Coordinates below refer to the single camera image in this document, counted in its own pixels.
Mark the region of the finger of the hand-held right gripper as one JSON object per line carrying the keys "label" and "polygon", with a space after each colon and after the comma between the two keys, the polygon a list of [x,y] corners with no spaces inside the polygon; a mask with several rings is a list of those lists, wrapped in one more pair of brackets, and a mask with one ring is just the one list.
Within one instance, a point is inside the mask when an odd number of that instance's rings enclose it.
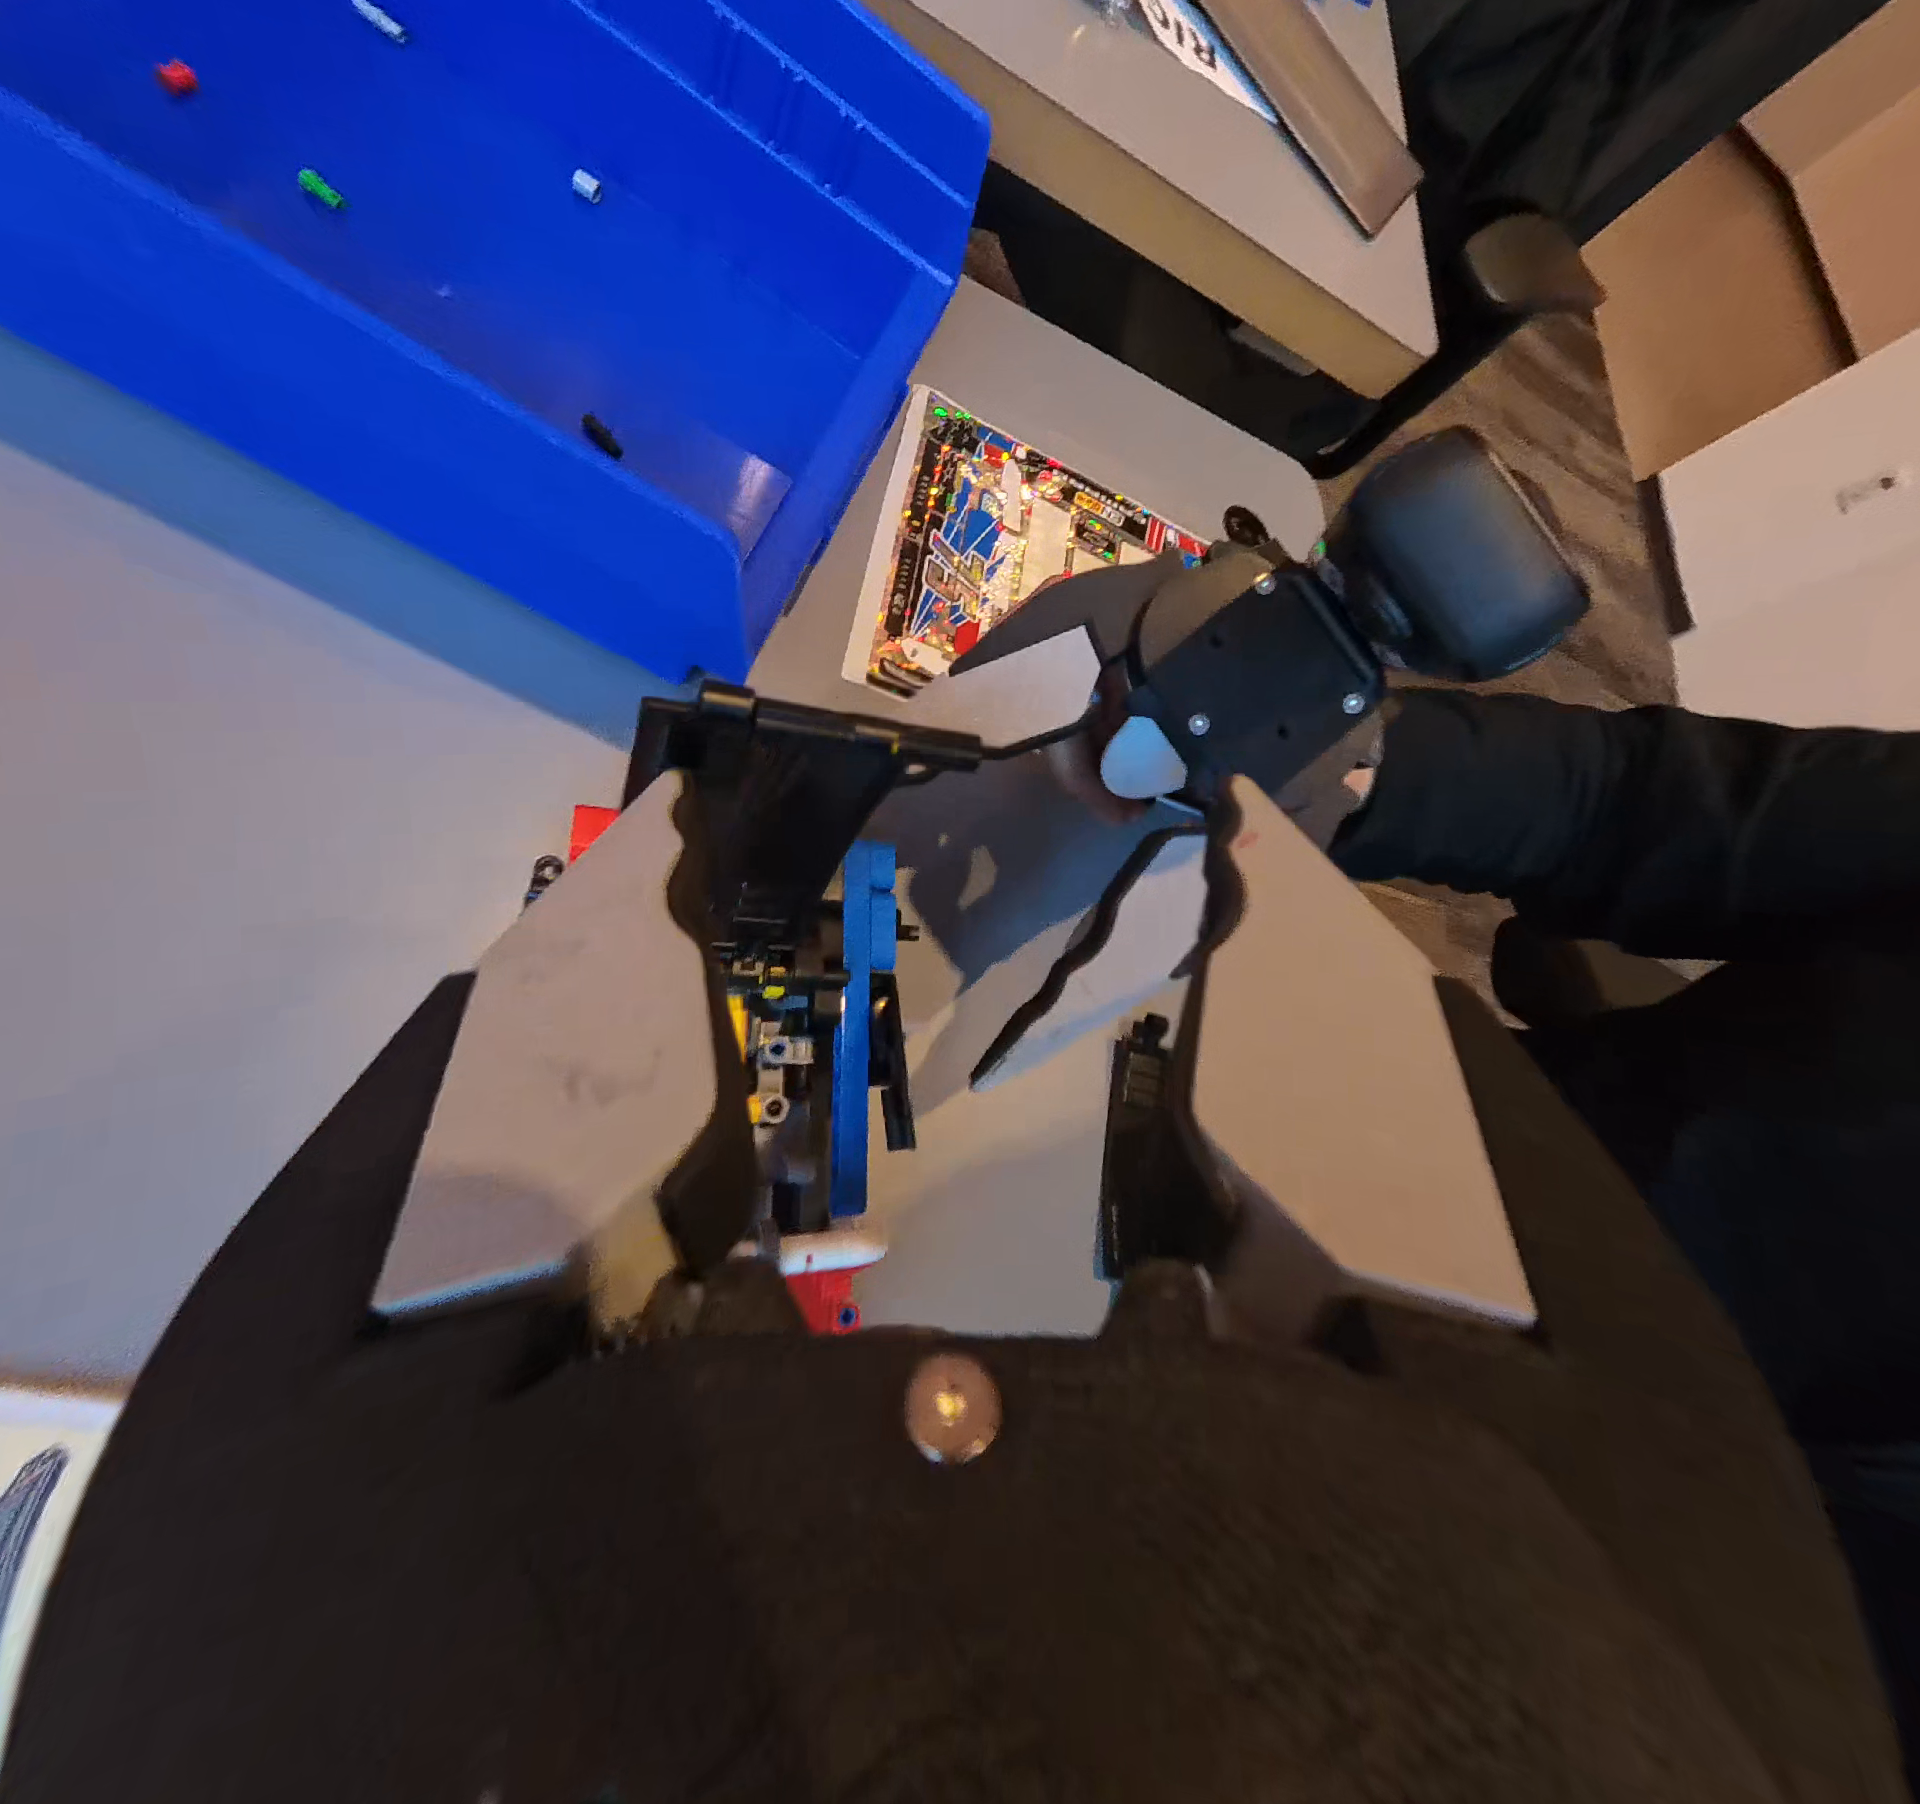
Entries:
{"label": "finger of the hand-held right gripper", "polygon": [[1184,599],[1198,579],[1203,564],[1178,556],[1060,579],[980,634],[947,679],[1096,683],[1117,670],[1127,683],[1147,683],[1147,633],[1164,600]]}
{"label": "finger of the hand-held right gripper", "polygon": [[995,1024],[970,1088],[1018,1076],[1164,989],[1198,945],[1205,903],[1203,827],[1141,836]]}

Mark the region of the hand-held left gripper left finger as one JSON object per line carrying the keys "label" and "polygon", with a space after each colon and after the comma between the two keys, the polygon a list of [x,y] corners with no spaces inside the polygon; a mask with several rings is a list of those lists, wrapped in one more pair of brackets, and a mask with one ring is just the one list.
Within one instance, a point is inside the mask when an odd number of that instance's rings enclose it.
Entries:
{"label": "hand-held left gripper left finger", "polygon": [[557,1295],[611,1330],[745,1242],[758,1171],[709,858],[698,792],[664,772],[481,954],[375,1313]]}

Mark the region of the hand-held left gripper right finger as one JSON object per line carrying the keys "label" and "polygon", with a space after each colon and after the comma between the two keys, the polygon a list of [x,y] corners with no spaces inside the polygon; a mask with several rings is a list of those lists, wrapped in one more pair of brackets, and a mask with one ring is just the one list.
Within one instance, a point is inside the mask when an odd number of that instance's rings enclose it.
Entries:
{"label": "hand-held left gripper right finger", "polygon": [[1262,789],[1207,842],[1221,933],[1187,998],[1190,1108],[1235,1216],[1213,1284],[1240,1329],[1384,1297],[1536,1323],[1435,972]]}

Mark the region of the red striped black curved panel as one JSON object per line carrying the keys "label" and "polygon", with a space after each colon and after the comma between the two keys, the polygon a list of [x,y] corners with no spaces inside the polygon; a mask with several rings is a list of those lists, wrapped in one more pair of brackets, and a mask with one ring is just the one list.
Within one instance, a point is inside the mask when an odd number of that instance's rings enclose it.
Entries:
{"label": "red striped black curved panel", "polygon": [[1093,1270],[1120,1286],[1144,1263],[1218,1273],[1240,1197],[1193,1110],[1193,1067],[1161,1013],[1113,1044],[1094,1201]]}

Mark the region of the toy brick car model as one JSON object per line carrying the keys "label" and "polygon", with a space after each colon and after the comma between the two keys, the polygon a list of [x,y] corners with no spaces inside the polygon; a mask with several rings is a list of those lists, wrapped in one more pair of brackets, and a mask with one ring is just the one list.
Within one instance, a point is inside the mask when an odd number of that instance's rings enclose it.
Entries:
{"label": "toy brick car model", "polygon": [[933,724],[715,684],[639,702],[614,819],[664,772],[695,789],[711,855],[707,948],[743,1058],[758,1196],[726,1262],[775,1237],[785,1216],[812,1240],[864,1215],[874,1093],[890,1146],[916,1142],[896,975],[897,861],[861,839],[870,817],[905,783],[1060,741],[1093,696],[1094,683],[946,677],[915,705]]}

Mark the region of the person's right forearm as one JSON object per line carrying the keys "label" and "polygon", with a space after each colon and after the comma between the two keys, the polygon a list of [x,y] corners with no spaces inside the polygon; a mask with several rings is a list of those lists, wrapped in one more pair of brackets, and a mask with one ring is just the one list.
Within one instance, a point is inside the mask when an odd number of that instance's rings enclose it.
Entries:
{"label": "person's right forearm", "polygon": [[1411,690],[1332,858],[1646,956],[1913,954],[1917,737]]}

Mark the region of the grey desk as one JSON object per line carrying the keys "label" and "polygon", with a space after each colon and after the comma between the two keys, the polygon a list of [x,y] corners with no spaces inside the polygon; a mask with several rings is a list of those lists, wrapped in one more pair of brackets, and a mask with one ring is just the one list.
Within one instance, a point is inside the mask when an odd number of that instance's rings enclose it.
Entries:
{"label": "grey desk", "polygon": [[[1292,460],[965,280],[918,376],[1203,535]],[[402,1018],[614,803],[645,670],[5,333],[5,1383],[124,1390]],[[1012,764],[905,797],[918,1158],[873,1321],[1077,1333],[1099,1052],[968,1071],[1127,855]]]}

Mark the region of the person's right hand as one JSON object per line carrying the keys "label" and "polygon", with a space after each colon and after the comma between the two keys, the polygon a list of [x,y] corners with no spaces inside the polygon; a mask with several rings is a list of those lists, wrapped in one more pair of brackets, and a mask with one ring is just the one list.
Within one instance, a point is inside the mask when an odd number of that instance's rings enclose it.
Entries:
{"label": "person's right hand", "polygon": [[1183,797],[1190,776],[1187,758],[1144,716],[1091,718],[1051,744],[1046,760],[1069,798],[1113,825]]}

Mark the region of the holographic sticker sheet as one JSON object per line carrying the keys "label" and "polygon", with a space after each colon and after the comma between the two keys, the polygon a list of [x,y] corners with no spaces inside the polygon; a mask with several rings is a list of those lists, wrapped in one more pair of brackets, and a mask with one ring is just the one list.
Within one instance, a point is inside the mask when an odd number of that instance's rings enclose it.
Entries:
{"label": "holographic sticker sheet", "polygon": [[910,699],[1047,584],[1210,542],[990,424],[931,384],[908,392],[841,675]]}

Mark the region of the white box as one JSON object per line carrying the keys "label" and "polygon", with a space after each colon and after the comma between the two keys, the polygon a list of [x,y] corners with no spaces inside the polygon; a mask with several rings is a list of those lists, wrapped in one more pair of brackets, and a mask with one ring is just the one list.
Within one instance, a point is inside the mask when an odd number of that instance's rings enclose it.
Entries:
{"label": "white box", "polygon": [[1677,699],[1788,728],[1917,728],[1917,335],[1658,476],[1691,625]]}

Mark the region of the grey board with blue mark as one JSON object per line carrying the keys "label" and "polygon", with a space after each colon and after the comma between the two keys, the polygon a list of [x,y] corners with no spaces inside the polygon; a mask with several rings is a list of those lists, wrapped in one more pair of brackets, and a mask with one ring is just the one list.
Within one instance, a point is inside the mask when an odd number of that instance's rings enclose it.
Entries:
{"label": "grey board with blue mark", "polygon": [[1307,2],[1197,2],[1357,234],[1377,237],[1423,173]]}

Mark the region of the white printed paper tag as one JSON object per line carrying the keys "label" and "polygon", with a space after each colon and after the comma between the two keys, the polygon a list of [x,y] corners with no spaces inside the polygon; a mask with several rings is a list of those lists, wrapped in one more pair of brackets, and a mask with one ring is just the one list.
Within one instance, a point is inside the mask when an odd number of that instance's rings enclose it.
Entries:
{"label": "white printed paper tag", "polygon": [[1190,75],[1218,93],[1252,113],[1267,127],[1279,125],[1279,114],[1236,61],[1230,46],[1193,0],[1125,0],[1147,27],[1147,34]]}

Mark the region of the brown cardboard box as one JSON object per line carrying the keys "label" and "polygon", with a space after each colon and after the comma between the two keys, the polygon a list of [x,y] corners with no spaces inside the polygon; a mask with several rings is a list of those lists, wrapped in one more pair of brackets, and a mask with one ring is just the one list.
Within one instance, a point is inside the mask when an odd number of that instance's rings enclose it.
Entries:
{"label": "brown cardboard box", "polygon": [[1585,246],[1649,479],[1917,325],[1917,0],[1890,0]]}

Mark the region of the grey back table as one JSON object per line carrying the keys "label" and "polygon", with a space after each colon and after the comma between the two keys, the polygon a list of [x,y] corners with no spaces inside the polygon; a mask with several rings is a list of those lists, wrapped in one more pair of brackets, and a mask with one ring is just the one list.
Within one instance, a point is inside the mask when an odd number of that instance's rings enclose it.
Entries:
{"label": "grey back table", "polygon": [[855,0],[988,114],[990,159],[1307,366],[1382,397],[1438,348],[1419,208],[1366,237],[1235,97],[1089,0]]}

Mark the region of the blue plastic bin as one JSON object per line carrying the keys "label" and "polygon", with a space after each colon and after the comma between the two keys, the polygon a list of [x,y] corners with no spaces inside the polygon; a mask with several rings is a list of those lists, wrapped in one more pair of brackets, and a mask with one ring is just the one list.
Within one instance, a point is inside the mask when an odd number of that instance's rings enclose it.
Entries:
{"label": "blue plastic bin", "polygon": [[373,2],[405,46],[348,0],[1,0],[5,327],[742,684],[947,313],[987,113],[855,0]]}

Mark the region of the black office chair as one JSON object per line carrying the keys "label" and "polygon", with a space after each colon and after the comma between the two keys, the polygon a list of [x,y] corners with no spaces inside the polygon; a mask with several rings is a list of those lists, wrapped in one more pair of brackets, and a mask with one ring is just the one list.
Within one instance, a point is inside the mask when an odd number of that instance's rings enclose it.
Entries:
{"label": "black office chair", "polygon": [[1601,299],[1584,247],[1890,0],[1388,0],[1438,350],[1334,479],[1523,327]]}

